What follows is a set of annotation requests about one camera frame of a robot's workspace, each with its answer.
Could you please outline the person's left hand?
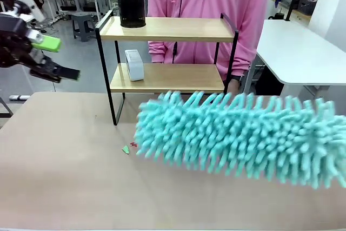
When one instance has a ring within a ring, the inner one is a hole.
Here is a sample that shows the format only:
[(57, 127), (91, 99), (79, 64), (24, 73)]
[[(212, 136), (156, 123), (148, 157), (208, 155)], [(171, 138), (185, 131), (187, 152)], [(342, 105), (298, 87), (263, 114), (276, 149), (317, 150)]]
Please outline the person's left hand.
[(237, 95), (239, 93), (239, 85), (240, 83), (238, 80), (232, 79), (228, 84), (227, 92)]

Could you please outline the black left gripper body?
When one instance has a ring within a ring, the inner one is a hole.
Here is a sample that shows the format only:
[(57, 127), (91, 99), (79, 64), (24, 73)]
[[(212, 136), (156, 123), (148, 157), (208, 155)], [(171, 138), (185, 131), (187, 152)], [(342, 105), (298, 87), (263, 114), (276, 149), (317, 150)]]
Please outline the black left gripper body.
[(19, 17), (1, 14), (1, 67), (9, 68), (16, 64), (30, 69), (40, 68), (30, 53), (33, 43), (41, 42), (41, 33), (27, 27)]

